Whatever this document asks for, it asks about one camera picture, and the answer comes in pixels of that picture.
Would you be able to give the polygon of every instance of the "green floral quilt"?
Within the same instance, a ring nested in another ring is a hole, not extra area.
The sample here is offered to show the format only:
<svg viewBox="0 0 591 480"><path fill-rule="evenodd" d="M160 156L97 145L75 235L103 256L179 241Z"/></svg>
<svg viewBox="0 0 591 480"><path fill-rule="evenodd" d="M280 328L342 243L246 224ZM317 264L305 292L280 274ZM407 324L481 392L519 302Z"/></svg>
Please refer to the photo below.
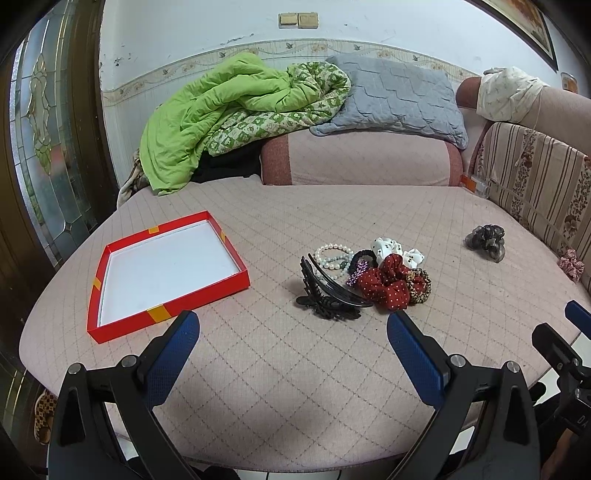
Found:
<svg viewBox="0 0 591 480"><path fill-rule="evenodd" d="M287 73L293 87L305 85L318 90L319 100L295 112L236 111L210 137L207 145L210 155L221 155L261 138L322 124L339 111L351 88L347 75L325 61L296 63L288 67Z"/></svg>

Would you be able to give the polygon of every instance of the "gray pillow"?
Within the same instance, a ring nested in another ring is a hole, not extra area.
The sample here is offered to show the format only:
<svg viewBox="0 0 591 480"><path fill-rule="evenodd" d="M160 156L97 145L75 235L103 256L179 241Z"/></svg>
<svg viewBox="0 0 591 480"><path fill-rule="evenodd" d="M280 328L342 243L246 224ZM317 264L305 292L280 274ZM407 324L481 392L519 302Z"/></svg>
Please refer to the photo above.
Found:
<svg viewBox="0 0 591 480"><path fill-rule="evenodd" d="M464 118L441 70L343 53L326 61L351 79L343 108L330 122L310 127L317 137L342 130L379 129L468 145Z"/></svg>

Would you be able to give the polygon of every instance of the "red tray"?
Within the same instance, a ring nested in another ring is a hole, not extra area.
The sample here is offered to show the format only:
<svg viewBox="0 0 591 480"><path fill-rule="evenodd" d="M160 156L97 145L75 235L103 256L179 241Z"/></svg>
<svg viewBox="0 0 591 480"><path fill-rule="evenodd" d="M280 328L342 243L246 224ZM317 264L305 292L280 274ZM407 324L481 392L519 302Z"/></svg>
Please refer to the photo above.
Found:
<svg viewBox="0 0 591 480"><path fill-rule="evenodd" d="M105 247L92 283L87 331L98 343L250 286L246 266L209 212Z"/></svg>

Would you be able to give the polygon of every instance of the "picture frame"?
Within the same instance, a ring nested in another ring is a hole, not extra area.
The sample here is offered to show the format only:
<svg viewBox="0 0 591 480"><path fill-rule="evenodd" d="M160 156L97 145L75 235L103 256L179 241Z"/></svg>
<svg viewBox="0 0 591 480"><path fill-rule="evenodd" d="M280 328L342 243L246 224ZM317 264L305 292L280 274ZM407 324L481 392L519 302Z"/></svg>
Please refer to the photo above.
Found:
<svg viewBox="0 0 591 480"><path fill-rule="evenodd" d="M467 0L489 13L521 37L544 61L558 72L558 62L548 25L531 0Z"/></svg>

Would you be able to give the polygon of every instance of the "purple hair clip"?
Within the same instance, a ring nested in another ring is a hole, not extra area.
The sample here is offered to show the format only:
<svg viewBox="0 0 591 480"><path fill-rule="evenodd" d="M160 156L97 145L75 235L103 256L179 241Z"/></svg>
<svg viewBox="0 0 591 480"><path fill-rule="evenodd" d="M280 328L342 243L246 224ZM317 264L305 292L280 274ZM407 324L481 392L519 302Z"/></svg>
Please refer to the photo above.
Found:
<svg viewBox="0 0 591 480"><path fill-rule="evenodd" d="M357 285L357 280L361 276L363 272L365 272L369 268L369 262L363 258L360 258L357 261L357 269L351 274L349 279L347 280L346 284L349 287L354 287Z"/></svg>

